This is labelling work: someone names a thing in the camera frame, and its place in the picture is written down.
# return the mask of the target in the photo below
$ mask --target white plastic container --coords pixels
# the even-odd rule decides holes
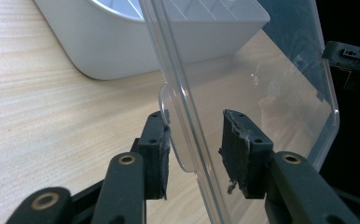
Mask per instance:
[[[35,1],[85,75],[110,80],[159,70],[137,0]],[[187,63],[235,52],[270,19],[255,1],[173,0],[171,7],[172,26],[184,46],[179,52]]]
[[[131,2],[35,0],[73,64],[111,80],[159,69],[140,8]]]

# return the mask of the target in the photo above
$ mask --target clamp jaw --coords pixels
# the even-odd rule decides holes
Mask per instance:
[[[166,199],[170,130],[151,114],[131,152],[115,156],[103,181],[74,196],[41,189],[15,210],[7,224],[145,223],[145,200]]]

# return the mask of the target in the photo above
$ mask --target brass insert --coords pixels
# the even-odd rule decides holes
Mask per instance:
[[[47,192],[35,198],[32,202],[34,210],[44,210],[51,207],[59,200],[59,194],[55,192]]]
[[[136,161],[136,158],[134,158],[131,155],[126,155],[121,158],[119,158],[118,162],[123,165],[129,165],[132,164],[134,161]]]

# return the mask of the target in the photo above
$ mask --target black bracket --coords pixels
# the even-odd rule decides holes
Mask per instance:
[[[228,177],[247,199],[267,195],[270,223],[360,223],[306,159],[292,152],[274,153],[272,148],[271,140],[246,115],[224,111],[219,153]]]
[[[360,47],[328,41],[322,57],[328,59],[333,67],[360,72]],[[360,86],[360,76],[349,74],[344,89],[354,91],[358,86]]]

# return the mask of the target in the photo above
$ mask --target transparent acrylic panel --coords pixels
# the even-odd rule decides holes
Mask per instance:
[[[223,110],[246,114],[274,143],[320,169],[338,131],[338,107],[313,1],[146,0],[145,20],[167,85],[160,93],[173,146],[195,172],[212,223],[264,223],[218,149]]]

